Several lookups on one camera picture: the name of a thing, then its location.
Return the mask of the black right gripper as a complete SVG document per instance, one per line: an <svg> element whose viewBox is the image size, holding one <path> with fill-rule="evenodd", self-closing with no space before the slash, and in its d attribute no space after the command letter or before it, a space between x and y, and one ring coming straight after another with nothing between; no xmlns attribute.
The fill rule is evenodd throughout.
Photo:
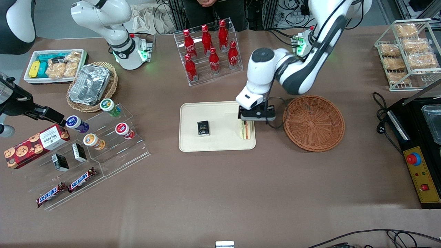
<svg viewBox="0 0 441 248"><path fill-rule="evenodd" d="M15 83L1 81L0 113L8 116L18 116L27 115L31 112L32 117L36 120L47 119L60 126L65 126L66 124L63 114L55 110L48 110L46 106L35 106L33 96L28 91Z"/></svg>

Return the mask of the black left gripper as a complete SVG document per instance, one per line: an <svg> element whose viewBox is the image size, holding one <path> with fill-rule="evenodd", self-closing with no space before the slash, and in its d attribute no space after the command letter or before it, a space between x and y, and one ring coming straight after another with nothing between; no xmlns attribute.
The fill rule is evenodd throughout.
<svg viewBox="0 0 441 248"><path fill-rule="evenodd" d="M238 107L238 128L242 129L244 121L251 121L251 130L255 130L255 121L274 121L276 119L276 112L274 105L261 103L246 110L242 106Z"/></svg>

